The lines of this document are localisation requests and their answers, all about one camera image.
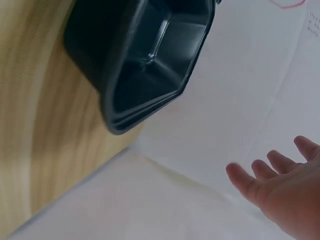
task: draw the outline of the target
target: black container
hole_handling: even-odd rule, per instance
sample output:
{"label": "black container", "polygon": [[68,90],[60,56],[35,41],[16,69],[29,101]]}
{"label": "black container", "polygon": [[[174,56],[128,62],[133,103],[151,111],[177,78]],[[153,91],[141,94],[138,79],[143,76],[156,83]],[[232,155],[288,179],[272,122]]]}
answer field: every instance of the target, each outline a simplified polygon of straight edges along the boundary
{"label": "black container", "polygon": [[77,0],[68,54],[120,135],[180,96],[221,0]]}

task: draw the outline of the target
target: white surface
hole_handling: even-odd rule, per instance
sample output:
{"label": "white surface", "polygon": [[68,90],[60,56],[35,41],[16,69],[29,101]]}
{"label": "white surface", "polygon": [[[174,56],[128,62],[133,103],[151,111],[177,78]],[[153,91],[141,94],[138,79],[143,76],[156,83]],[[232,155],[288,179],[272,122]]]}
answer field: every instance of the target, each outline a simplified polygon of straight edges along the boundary
{"label": "white surface", "polygon": [[133,151],[120,154],[9,240],[289,240],[218,192]]}
{"label": "white surface", "polygon": [[249,169],[273,148],[296,156],[297,134],[320,140],[314,132],[319,120],[314,103],[320,101],[320,72],[314,66],[320,52],[314,38],[306,42],[311,41],[303,28],[306,7],[223,1],[185,93],[146,122],[136,147],[161,165],[238,198],[225,172],[228,163]]}

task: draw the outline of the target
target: human hand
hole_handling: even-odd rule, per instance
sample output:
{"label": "human hand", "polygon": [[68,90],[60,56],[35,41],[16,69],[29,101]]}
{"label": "human hand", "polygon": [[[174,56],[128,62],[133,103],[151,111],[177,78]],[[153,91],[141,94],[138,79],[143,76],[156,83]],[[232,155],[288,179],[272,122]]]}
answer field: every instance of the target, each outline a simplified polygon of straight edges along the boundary
{"label": "human hand", "polygon": [[298,136],[294,143],[307,160],[295,163],[277,151],[252,164],[255,178],[236,163],[226,167],[232,184],[267,218],[298,240],[320,239],[320,145]]}

